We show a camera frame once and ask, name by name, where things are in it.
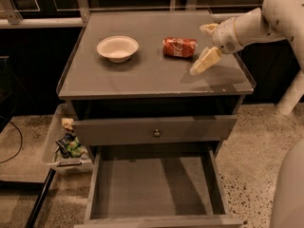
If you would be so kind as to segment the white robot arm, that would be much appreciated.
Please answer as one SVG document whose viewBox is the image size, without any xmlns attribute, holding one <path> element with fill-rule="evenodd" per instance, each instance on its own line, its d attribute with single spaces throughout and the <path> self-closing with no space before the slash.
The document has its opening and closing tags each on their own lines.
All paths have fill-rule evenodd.
<svg viewBox="0 0 304 228">
<path fill-rule="evenodd" d="M 304 67 L 304 0 L 264 0 L 261 8 L 199 29 L 211 36 L 213 46 L 202 51 L 190 69 L 192 75 L 215 65 L 223 54 L 283 39 Z M 279 169 L 270 228 L 304 228 L 303 140 L 288 151 Z"/>
</svg>

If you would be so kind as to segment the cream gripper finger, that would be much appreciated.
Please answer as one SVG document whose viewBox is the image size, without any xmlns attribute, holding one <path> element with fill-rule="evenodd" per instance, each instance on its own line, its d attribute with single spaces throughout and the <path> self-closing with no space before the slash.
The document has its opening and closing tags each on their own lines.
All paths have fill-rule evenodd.
<svg viewBox="0 0 304 228">
<path fill-rule="evenodd" d="M 199 27 L 200 31 L 204 34 L 213 35 L 218 29 L 217 23 L 205 24 Z"/>
<path fill-rule="evenodd" d="M 221 50 L 218 47 L 206 47 L 200 54 L 198 60 L 190 68 L 190 74 L 196 76 L 209 67 L 214 66 L 221 59 Z"/>
</svg>

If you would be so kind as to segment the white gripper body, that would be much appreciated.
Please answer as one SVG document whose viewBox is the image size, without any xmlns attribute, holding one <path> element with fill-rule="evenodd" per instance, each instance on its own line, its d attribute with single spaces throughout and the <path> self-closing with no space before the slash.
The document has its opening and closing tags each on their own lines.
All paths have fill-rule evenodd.
<svg viewBox="0 0 304 228">
<path fill-rule="evenodd" d="M 213 45 L 223 54 L 232 54 L 243 49 L 243 45 L 237 38 L 236 18 L 232 17 L 218 24 L 212 35 Z"/>
</svg>

